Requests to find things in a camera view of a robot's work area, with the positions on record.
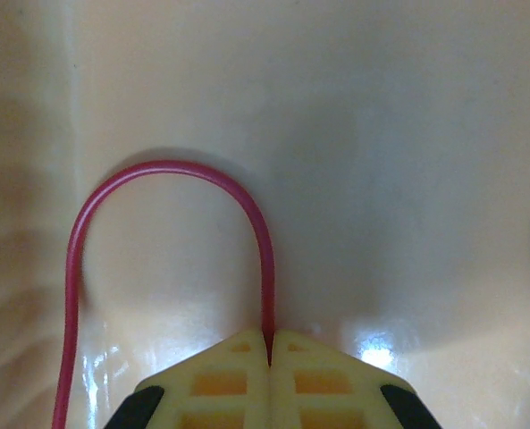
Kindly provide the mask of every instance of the black rubber pad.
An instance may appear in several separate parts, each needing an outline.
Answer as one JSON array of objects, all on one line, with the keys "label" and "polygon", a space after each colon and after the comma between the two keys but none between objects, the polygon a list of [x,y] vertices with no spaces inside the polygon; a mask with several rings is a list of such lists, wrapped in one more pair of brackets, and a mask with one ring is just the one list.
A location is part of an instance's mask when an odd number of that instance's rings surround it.
[{"label": "black rubber pad", "polygon": [[160,386],[136,391],[122,402],[104,429],[146,429],[164,393]]},{"label": "black rubber pad", "polygon": [[382,386],[380,391],[404,429],[442,429],[415,393],[393,384]]}]

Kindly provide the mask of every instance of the red wire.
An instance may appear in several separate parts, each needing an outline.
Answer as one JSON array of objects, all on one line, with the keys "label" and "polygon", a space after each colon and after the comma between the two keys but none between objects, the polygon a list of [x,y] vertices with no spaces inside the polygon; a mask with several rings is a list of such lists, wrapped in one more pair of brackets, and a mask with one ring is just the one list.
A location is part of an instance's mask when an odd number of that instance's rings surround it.
[{"label": "red wire", "polygon": [[66,297],[64,343],[60,378],[56,390],[53,429],[64,429],[68,414],[70,390],[78,341],[79,286],[82,278],[82,254],[89,224],[104,200],[121,185],[149,174],[172,173],[198,177],[228,192],[242,206],[255,231],[261,261],[261,327],[266,353],[271,364],[274,336],[274,256],[273,243],[265,218],[255,200],[236,181],[211,167],[187,161],[151,161],[128,167],[110,177],[89,196],[72,227],[66,256]]}]

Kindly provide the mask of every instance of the rectangular slot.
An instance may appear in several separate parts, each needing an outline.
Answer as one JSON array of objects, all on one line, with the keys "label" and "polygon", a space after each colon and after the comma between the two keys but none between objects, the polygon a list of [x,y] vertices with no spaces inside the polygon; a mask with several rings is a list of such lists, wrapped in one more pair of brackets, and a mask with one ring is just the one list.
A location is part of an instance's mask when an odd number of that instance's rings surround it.
[{"label": "rectangular slot", "polygon": [[193,396],[244,395],[247,393],[247,373],[241,370],[214,370],[197,374],[193,381]]},{"label": "rectangular slot", "polygon": [[348,377],[335,369],[306,369],[294,372],[296,393],[338,395],[352,393]]},{"label": "rectangular slot", "polygon": [[180,429],[243,429],[244,424],[241,410],[187,413],[181,417]]},{"label": "rectangular slot", "polygon": [[304,408],[300,410],[300,426],[302,429],[367,429],[362,413],[354,409]]}]

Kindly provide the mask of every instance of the beige plastic surface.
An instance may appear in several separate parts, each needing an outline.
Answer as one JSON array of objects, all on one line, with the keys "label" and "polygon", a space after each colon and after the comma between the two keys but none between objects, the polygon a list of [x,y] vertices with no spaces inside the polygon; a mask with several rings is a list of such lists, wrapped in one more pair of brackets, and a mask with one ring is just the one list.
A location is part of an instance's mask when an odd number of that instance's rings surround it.
[{"label": "beige plastic surface", "polygon": [[380,387],[402,379],[291,331],[274,336],[271,427],[402,429]]},{"label": "beige plastic surface", "polygon": [[164,388],[147,429],[268,429],[269,367],[258,330],[232,336],[141,382]]},{"label": "beige plastic surface", "polygon": [[[48,425],[77,209],[155,156],[254,194],[281,327],[446,428],[530,428],[530,1],[0,0],[0,428]],[[205,183],[132,183],[86,256],[72,428],[257,326],[251,231]]]}]

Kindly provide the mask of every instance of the red cable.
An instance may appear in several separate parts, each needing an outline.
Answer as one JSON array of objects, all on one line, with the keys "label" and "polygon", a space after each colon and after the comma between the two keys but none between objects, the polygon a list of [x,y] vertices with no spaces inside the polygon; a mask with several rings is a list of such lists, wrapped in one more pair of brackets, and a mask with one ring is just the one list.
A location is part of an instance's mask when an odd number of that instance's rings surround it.
[{"label": "red cable", "polygon": [[78,340],[78,302],[79,286],[82,279],[82,254],[89,224],[107,196],[120,188],[121,185],[141,176],[161,173],[182,174],[209,181],[235,198],[247,214],[255,231],[261,260],[261,327],[265,338],[269,365],[271,364],[274,336],[273,243],[271,242],[265,218],[255,200],[232,178],[202,164],[172,160],[136,164],[114,174],[98,186],[86,200],[84,206],[82,206],[72,227],[66,256],[64,343],[52,419],[53,429],[64,429],[66,427],[74,362],[76,360],[76,343]]}]

